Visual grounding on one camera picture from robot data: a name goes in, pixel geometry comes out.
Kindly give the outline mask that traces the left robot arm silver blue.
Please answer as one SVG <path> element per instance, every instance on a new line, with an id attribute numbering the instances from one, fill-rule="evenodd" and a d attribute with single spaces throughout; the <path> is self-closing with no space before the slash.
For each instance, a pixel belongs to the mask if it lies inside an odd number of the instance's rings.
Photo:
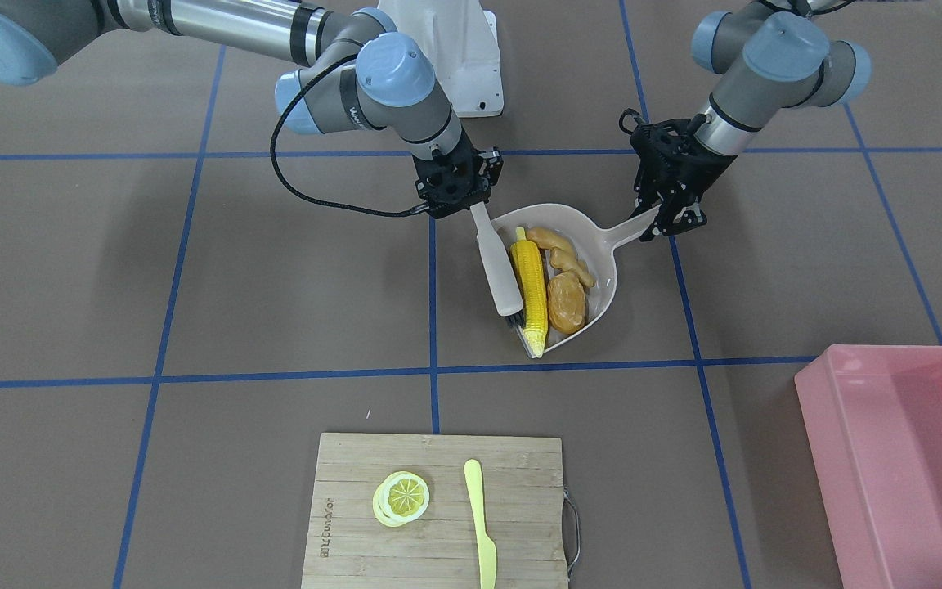
<path id="1" fill-rule="evenodd" d="M 838 106 L 863 92 L 873 71 L 866 49 L 831 40 L 814 23 L 840 8 L 837 1 L 751 1 L 704 16 L 691 55 L 719 81 L 702 108 L 655 123 L 624 112 L 635 123 L 626 134 L 639 157 L 633 216 L 652 218 L 640 241 L 706 225 L 703 195 L 779 111 Z"/>

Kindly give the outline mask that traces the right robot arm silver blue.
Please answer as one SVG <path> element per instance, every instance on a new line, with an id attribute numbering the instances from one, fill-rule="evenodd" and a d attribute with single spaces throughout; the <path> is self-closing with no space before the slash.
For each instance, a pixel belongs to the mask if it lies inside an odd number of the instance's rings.
<path id="1" fill-rule="evenodd" d="M 486 212 L 502 169 L 474 145 L 428 50 L 376 2 L 343 10 L 312 1 L 0 1 L 0 85 L 25 87 L 92 52 L 141 65 L 156 82 L 191 81 L 187 60 L 238 52 L 287 67 L 273 84 L 266 156 L 307 204 L 379 218 Z M 307 194 L 285 175 L 281 138 L 388 132 L 414 168 L 416 204 L 388 211 Z"/>

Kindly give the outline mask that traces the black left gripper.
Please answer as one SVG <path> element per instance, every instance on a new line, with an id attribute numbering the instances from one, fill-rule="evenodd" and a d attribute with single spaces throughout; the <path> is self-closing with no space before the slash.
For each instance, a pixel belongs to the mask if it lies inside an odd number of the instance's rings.
<path id="1" fill-rule="evenodd" d="M 697 202 L 736 160 L 710 150 L 695 137 L 703 124 L 702 113 L 659 123 L 648 123 L 631 108 L 620 115 L 620 130 L 630 137 L 639 157 L 632 215 L 659 206 L 652 221 L 653 238 L 673 237 L 707 225 Z"/>

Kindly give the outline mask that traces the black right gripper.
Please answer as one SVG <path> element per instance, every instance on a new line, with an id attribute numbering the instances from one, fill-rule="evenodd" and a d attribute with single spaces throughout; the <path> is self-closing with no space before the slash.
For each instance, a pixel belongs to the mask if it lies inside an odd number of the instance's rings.
<path id="1" fill-rule="evenodd" d="M 500 180 L 502 164 L 500 151 L 480 151 L 467 135 L 461 135 L 447 153 L 433 148 L 425 158 L 414 157 L 418 197 L 434 219 L 486 204 Z"/>

